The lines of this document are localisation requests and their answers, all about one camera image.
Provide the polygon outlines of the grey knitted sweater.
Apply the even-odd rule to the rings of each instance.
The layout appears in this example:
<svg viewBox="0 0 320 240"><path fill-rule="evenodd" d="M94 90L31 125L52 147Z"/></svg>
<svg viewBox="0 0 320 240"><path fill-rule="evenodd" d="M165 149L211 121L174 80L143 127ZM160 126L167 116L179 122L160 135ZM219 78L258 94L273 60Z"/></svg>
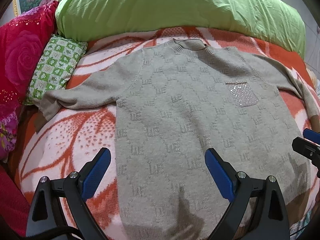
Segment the grey knitted sweater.
<svg viewBox="0 0 320 240"><path fill-rule="evenodd" d="M120 217L127 239L208 237L226 209L204 163L213 148L254 178L277 178L286 205L306 197L311 165L293 152L301 134L280 95L305 103L310 90L280 62L201 40L171 40L123 56L68 90L49 90L40 130L61 108L116 104Z"/></svg>

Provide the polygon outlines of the orange white floral blanket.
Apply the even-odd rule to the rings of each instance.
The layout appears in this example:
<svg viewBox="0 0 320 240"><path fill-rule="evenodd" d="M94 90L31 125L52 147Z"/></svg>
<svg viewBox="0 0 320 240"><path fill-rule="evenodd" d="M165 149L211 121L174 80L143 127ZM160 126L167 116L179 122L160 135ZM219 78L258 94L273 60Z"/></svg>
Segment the orange white floral blanket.
<svg viewBox="0 0 320 240"><path fill-rule="evenodd" d="M280 46L239 33L210 28L174 27L141 33L125 33L89 42L68 82L73 88L92 73L106 69L118 58L143 47L172 38L199 38L214 48L234 46L241 51L273 58L292 70L295 77L312 88L302 58ZM27 200L32 200L42 176L59 179L80 170L102 147L114 151L116 108L114 105L90 110L62 110L40 132L35 131L37 110L26 109L18 130L18 141L9 160L14 181ZM120 220L116 164L112 162L95 195L87 205L110 239L125 239Z"/></svg>

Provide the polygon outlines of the green white patterned pillow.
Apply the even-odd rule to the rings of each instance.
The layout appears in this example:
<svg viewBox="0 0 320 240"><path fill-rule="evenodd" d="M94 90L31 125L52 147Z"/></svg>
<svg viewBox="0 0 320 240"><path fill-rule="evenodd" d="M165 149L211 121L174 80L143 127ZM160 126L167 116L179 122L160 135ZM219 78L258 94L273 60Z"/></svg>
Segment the green white patterned pillow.
<svg viewBox="0 0 320 240"><path fill-rule="evenodd" d="M53 34L39 59L23 104L38 106L46 91L65 89L87 45Z"/></svg>

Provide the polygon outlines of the red rose quilt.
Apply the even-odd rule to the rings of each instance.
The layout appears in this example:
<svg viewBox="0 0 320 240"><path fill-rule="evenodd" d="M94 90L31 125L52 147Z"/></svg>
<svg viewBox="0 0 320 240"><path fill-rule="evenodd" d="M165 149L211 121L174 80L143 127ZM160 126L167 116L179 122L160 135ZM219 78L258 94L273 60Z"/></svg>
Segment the red rose quilt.
<svg viewBox="0 0 320 240"><path fill-rule="evenodd" d="M27 88L55 30L58 1L52 1L1 26L1 159L14 150Z"/></svg>

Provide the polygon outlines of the green duvet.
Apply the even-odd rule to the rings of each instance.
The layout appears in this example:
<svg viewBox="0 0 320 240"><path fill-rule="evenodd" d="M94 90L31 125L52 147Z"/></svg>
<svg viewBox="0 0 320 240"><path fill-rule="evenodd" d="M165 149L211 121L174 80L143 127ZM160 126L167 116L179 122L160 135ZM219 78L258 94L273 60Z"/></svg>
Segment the green duvet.
<svg viewBox="0 0 320 240"><path fill-rule="evenodd" d="M58 32L77 41L191 26L241 33L305 55L305 25L281 0L58 0Z"/></svg>

